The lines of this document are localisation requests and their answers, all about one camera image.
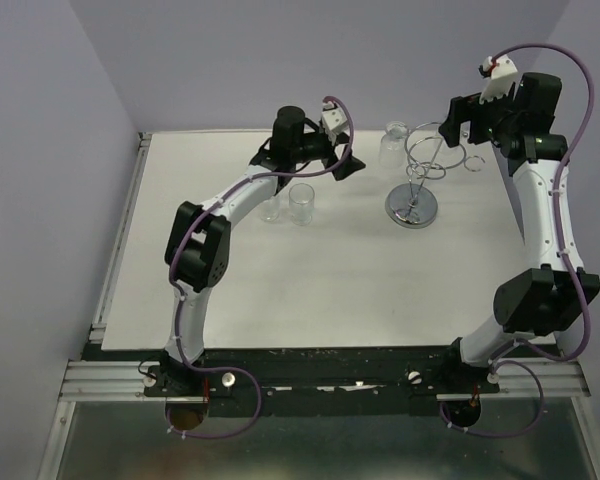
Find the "chrome wine glass rack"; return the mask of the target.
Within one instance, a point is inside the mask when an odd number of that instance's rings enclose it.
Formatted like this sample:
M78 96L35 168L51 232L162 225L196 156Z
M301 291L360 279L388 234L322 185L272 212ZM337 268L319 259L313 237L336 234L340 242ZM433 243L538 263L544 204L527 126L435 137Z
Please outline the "chrome wine glass rack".
M440 122L425 122L416 126L403 142L406 155L405 173L407 182L394 187L385 199L385 211L389 218L404 228L422 229L431 225L437 218L439 204L434 193L425 185L427 181L440 181L450 170L463 167L471 173L482 171L486 160L481 155L469 155L466 147L460 143L448 147L438 132ZM414 151L418 147L433 143L430 160L417 160ZM443 165L437 157L443 148L452 153L459 152L459 159L451 165Z

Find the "clear wine glass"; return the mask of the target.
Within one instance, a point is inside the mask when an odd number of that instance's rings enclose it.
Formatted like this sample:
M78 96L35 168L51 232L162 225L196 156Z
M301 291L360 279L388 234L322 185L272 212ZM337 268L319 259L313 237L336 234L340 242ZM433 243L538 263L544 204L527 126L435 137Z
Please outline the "clear wine glass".
M406 158L405 142L409 127L401 121L389 122L380 141L379 164L388 169L399 168Z
M259 218L267 223L275 222L280 215L280 198L272 196L258 207Z
M299 183L289 190L289 210L291 220L299 226L308 225L313 217L315 201L314 189L305 183Z

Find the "aluminium frame profile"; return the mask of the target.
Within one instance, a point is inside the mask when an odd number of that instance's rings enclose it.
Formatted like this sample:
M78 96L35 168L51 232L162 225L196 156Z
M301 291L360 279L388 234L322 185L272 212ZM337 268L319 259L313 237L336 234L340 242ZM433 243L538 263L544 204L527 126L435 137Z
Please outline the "aluminium frame profile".
M89 338L80 358L66 367L40 478L193 479L201 475L198 444L169 433L163 399L144 394L144 372L155 362L153 348L165 339L167 322L141 321L139 333L124 340L125 323L115 310L129 303L131 289L116 286L126 282L125 249L131 249L134 258L150 254L146 277L161 295L150 307L165 311L166 282L158 269L158 235L165 223L152 227L148 216L175 206L187 190L178 181L176 193L151 208L148 202L162 185L155 174L174 166L192 175L196 167L210 162L211 149L220 141L244 137L253 148L266 135L264 130L142 133Z

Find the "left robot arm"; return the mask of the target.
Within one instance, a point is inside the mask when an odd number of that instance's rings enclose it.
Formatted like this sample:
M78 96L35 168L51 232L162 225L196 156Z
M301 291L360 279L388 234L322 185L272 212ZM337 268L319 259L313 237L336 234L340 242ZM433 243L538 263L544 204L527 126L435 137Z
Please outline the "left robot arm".
M181 395L194 393L202 380L195 365L204 352L204 323L212 289L229 266L231 235L251 211L274 198L294 178L309 178L318 162L320 175L342 181L364 169L353 154L354 127L344 103L327 96L321 118L309 119L296 106L277 112L270 137L245 172L228 188L201 203L182 203L175 214L164 254L175 304L165 348L175 362L167 382Z

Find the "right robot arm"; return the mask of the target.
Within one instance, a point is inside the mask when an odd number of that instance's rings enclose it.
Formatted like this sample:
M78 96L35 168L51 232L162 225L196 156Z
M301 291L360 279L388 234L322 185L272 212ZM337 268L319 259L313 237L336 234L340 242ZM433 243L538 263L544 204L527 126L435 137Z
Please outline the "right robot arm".
M496 290L492 316L456 341L458 357L444 362L440 379L460 392L476 380L475 367L493 365L506 348L564 332L600 291L586 271L573 236L568 196L566 138L551 133L561 80L543 73L486 74L482 92L455 97L439 129L458 145L469 123L469 142L489 142L507 161L521 208L526 269Z

